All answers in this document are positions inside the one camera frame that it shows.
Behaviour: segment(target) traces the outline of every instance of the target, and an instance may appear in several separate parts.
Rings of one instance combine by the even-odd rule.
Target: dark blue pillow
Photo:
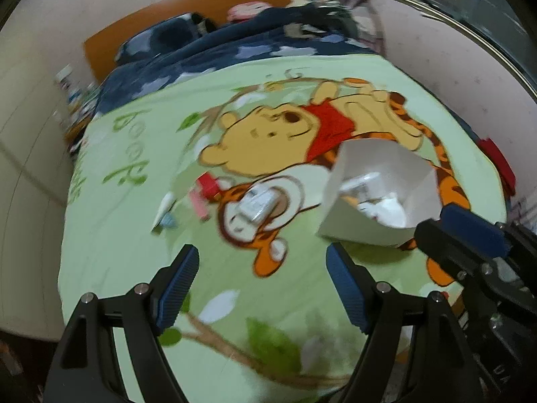
[[[151,26],[123,42],[115,62],[118,66],[149,59],[184,47],[216,30],[216,25],[198,13],[185,13]]]

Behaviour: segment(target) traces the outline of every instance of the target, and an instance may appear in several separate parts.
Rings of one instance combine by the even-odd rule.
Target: open box
[[[403,228],[369,218],[340,196],[345,180],[380,173],[386,192],[395,192],[406,213]],[[422,157],[396,142],[382,139],[349,140],[341,144],[338,159],[321,202],[318,233],[337,239],[398,247],[414,236],[420,221],[439,219],[442,205],[436,172]]]

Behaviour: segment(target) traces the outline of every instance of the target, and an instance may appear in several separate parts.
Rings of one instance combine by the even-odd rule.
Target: blue gripper pad
[[[367,272],[364,267],[353,263],[341,244],[333,243],[328,246],[327,270],[347,312],[348,319],[351,324],[356,325],[363,333],[367,334],[372,327],[367,312],[368,296],[364,295],[364,292],[358,286],[358,281],[353,275],[355,269],[363,269]],[[367,284],[373,280],[371,275],[369,275],[369,278],[371,279],[369,280],[366,277]]]
[[[506,257],[510,244],[494,224],[455,203],[442,208],[440,223],[445,231],[489,259]]]
[[[162,333],[174,325],[181,305],[199,268],[198,249],[185,245],[170,266],[161,268],[151,281],[156,310],[155,325]]]

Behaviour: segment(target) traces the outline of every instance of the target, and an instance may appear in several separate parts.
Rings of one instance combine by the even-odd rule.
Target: pooh's nose
[[[285,112],[284,113],[284,120],[287,122],[298,122],[300,121],[300,115],[295,112]]]

